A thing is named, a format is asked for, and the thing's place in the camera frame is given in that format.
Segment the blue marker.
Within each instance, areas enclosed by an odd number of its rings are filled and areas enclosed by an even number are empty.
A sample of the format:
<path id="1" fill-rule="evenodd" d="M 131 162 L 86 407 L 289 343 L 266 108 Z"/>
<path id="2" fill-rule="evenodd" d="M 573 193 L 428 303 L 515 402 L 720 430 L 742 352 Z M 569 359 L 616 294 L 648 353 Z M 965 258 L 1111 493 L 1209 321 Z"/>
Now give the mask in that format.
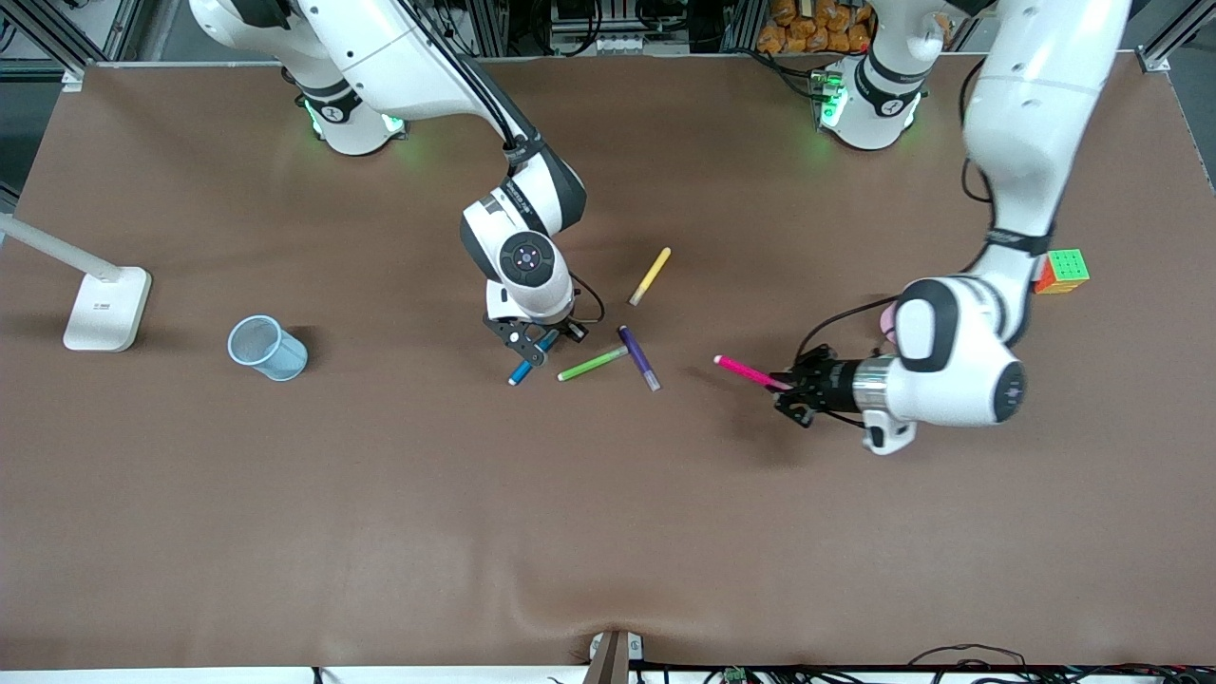
<path id="1" fill-rule="evenodd" d="M 561 337 L 559 331 L 547 331 L 547 333 L 544 333 L 544 337 L 536 343 L 536 347 L 539 348 L 539 351 L 544 351 L 547 353 L 548 351 L 551 351 L 553 343 L 559 337 Z M 511 386 L 520 385 L 522 381 L 524 381 L 528 377 L 529 372 L 531 372 L 534 368 L 536 368 L 536 365 L 531 361 L 528 360 L 520 361 L 520 365 L 518 365 L 518 368 L 516 368 L 516 370 L 508 377 L 507 380 L 508 385 Z"/>

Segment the pink marker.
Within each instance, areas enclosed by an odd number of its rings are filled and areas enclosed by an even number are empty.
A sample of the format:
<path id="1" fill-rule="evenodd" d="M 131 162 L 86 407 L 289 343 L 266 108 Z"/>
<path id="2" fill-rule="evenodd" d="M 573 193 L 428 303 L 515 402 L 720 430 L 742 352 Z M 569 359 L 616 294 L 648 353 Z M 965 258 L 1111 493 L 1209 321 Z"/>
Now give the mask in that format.
<path id="1" fill-rule="evenodd" d="M 769 375 L 769 372 L 761 372 L 755 368 L 748 368 L 748 365 L 734 360 L 731 357 L 717 354 L 716 357 L 713 357 L 713 363 L 717 368 L 733 372 L 734 376 L 751 381 L 751 385 L 765 387 L 769 392 L 787 392 L 787 389 L 790 389 L 790 385 L 786 385 L 786 382 L 775 379 Z"/>

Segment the green marker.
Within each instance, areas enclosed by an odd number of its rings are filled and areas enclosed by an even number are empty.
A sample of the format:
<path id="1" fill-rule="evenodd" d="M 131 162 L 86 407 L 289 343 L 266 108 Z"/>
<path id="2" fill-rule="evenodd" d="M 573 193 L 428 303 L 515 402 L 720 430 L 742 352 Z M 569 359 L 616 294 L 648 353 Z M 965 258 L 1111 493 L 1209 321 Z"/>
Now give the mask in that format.
<path id="1" fill-rule="evenodd" d="M 575 365 L 575 368 L 565 369 L 561 372 L 557 372 L 557 381 L 568 382 L 573 379 L 581 377 L 582 375 L 586 375 L 586 372 L 590 372 L 598 368 L 604 368 L 604 365 L 612 361 L 617 361 L 618 359 L 626 357 L 629 354 L 630 352 L 627 351 L 626 346 L 624 344 L 617 346 L 612 351 L 606 351 L 606 353 L 603 354 L 599 354 L 595 358 L 591 358 L 586 361 Z"/>

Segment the purple marker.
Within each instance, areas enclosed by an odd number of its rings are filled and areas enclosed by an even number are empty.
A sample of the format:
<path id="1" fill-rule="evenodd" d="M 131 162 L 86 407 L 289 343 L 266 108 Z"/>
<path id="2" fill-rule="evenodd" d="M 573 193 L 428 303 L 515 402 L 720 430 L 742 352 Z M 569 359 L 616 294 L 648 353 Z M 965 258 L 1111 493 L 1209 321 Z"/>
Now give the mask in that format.
<path id="1" fill-rule="evenodd" d="M 637 337 L 634 335 L 634 331 L 631 331 L 627 326 L 621 325 L 617 327 L 617 333 L 619 333 L 619 338 L 627 348 L 631 358 L 634 358 L 635 365 L 638 368 L 638 372 L 641 372 L 648 389 L 651 389 L 651 392 L 662 389 L 660 381 L 655 376 L 655 369 L 652 368 L 651 359 L 646 357 L 641 343 L 638 343 Z"/>

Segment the yellow marker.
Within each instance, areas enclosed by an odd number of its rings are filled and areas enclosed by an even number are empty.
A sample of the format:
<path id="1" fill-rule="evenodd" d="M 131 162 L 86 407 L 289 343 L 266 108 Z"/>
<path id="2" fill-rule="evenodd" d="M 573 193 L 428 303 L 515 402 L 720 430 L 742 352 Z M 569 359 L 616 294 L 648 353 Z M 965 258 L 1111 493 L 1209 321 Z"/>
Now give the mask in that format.
<path id="1" fill-rule="evenodd" d="M 644 273 L 644 276 L 638 281 L 638 285 L 634 288 L 634 295 L 630 295 L 627 303 L 630 305 L 637 307 L 641 299 L 647 295 L 648 291 L 655 285 L 655 277 L 663 271 L 668 260 L 672 256 L 672 247 L 664 247 L 655 256 L 655 260 L 651 264 L 651 268 Z"/>

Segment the brown table cover cloth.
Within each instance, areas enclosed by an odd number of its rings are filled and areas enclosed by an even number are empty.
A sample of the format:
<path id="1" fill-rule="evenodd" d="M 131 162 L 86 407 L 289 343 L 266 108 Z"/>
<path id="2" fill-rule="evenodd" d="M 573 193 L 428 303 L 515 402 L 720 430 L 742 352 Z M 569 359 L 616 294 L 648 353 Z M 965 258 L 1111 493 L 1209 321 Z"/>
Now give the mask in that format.
<path id="1" fill-rule="evenodd" d="M 347 159 L 272 66 L 91 71 L 18 213 L 154 281 L 130 351 L 72 353 L 78 274 L 0 250 L 0 669 L 548 665 L 613 628 L 688 665 L 1216 665 L 1216 196 L 1167 77 L 1124 55 L 1100 97 L 1055 232 L 1092 277 L 1031 299 L 1008 424 L 876 456 L 713 364 L 973 258 L 970 65 L 879 153 L 748 58 L 492 65 L 589 187 L 561 250 L 609 307 L 517 387 L 458 239 L 503 176 L 482 120 Z M 295 379 L 229 357 L 257 314 Z M 557 381 L 621 325 L 662 389 L 630 354 Z"/>

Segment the blue mesh cup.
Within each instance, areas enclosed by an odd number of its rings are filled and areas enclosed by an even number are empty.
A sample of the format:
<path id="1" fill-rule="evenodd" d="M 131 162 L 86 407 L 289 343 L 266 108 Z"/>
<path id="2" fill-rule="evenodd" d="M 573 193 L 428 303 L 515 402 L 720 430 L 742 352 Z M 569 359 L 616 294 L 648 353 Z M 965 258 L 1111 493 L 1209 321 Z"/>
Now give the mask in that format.
<path id="1" fill-rule="evenodd" d="M 227 354 L 241 368 L 286 382 L 304 371 L 308 351 L 274 316 L 246 316 L 227 333 Z"/>

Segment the colourful puzzle cube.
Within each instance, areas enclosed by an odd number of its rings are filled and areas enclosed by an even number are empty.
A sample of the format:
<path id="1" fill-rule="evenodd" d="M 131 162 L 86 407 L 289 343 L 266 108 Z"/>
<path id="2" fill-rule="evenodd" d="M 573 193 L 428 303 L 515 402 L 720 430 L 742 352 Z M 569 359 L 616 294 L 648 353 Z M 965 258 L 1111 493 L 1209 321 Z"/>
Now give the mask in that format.
<path id="1" fill-rule="evenodd" d="M 1090 281 L 1090 267 L 1080 250 L 1049 250 L 1034 282 L 1034 295 L 1066 295 Z"/>

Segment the white power strip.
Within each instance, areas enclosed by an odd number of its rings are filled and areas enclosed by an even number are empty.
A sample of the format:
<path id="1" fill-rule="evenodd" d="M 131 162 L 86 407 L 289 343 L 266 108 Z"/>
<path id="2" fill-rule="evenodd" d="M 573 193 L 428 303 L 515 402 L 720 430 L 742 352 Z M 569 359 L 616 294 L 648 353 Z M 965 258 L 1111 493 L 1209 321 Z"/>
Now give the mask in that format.
<path id="1" fill-rule="evenodd" d="M 557 56 L 620 56 L 642 55 L 646 47 L 646 39 L 641 34 L 607 34 L 597 37 L 593 43 L 587 43 L 587 37 L 578 35 L 553 35 L 550 40 L 550 50 Z"/>

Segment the orange snack packs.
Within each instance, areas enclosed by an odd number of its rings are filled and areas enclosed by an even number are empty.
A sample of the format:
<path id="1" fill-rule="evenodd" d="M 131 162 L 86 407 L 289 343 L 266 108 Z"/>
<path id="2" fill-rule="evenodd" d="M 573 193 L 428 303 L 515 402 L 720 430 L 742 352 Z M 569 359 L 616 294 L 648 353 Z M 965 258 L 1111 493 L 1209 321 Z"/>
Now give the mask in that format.
<path id="1" fill-rule="evenodd" d="M 762 54 L 865 54 L 877 29 L 865 0 L 769 0 L 756 50 Z"/>

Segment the white lamp stand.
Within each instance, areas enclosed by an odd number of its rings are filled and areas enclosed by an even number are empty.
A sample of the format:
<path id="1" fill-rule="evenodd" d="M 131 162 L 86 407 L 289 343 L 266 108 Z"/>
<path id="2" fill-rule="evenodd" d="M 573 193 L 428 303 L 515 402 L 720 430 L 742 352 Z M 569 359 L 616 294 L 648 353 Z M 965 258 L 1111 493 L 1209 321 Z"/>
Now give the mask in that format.
<path id="1" fill-rule="evenodd" d="M 66 321 L 67 351 L 122 353 L 130 348 L 152 287 L 147 270 L 117 267 L 10 214 L 0 213 L 0 232 L 84 274 Z"/>

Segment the aluminium frame post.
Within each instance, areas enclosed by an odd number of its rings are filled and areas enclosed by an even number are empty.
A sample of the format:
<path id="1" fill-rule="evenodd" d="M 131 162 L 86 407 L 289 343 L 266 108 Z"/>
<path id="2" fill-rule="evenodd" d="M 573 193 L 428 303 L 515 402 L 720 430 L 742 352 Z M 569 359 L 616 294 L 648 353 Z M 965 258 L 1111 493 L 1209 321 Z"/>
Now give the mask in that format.
<path id="1" fill-rule="evenodd" d="M 1216 19 L 1216 0 L 1186 0 L 1154 34 L 1136 47 L 1145 73 L 1169 72 L 1169 56 Z"/>
<path id="2" fill-rule="evenodd" d="M 78 92 L 88 67 L 122 57 L 141 0 L 0 0 L 0 83 Z"/>

